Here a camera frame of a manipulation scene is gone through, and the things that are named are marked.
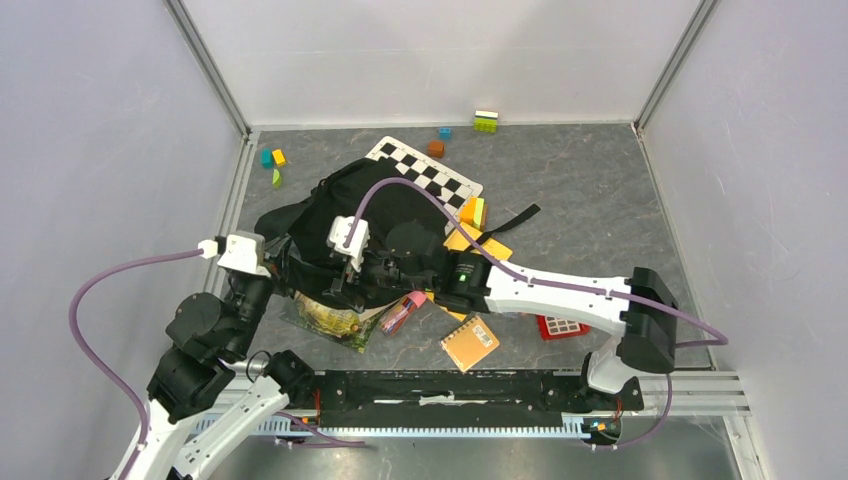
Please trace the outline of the black backpack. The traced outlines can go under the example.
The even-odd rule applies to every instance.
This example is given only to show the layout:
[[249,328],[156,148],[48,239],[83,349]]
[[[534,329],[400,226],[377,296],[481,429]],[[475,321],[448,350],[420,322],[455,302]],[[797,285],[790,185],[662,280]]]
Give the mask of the black backpack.
[[270,242],[290,238],[289,282],[297,292],[321,303],[325,279],[321,264],[333,260],[326,240],[336,216],[355,216],[369,224],[366,258],[381,263],[367,279],[381,290],[386,306],[413,291],[433,293],[438,305],[461,313],[490,312],[485,298],[493,265],[471,247],[449,251],[443,242],[447,219],[431,204],[426,189],[404,178],[389,160],[356,160],[322,179],[309,196],[261,215],[255,233]]

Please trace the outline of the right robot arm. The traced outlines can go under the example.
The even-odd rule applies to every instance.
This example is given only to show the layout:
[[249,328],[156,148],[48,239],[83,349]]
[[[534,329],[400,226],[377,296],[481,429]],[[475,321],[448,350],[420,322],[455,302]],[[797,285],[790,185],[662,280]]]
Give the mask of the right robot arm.
[[528,313],[562,318],[609,334],[588,357],[577,382],[591,408],[612,401],[639,374],[675,369],[676,300],[659,275],[636,267],[626,277],[579,277],[521,267],[491,254],[451,251],[415,222],[394,228],[383,250],[371,250],[368,224],[337,217],[327,245],[345,259],[327,294],[361,311],[373,294],[425,291],[461,313]]

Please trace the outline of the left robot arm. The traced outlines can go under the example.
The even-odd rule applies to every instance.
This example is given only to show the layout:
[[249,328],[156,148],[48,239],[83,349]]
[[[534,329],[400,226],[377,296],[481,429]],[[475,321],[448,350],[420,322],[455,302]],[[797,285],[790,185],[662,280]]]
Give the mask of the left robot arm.
[[178,306],[166,328],[172,345],[147,386],[140,443],[128,448],[116,479],[206,479],[275,412],[313,397],[314,370],[290,350],[277,352],[232,406],[189,436],[235,378],[275,290],[262,236],[236,232],[198,246],[235,284],[223,299],[195,293]]

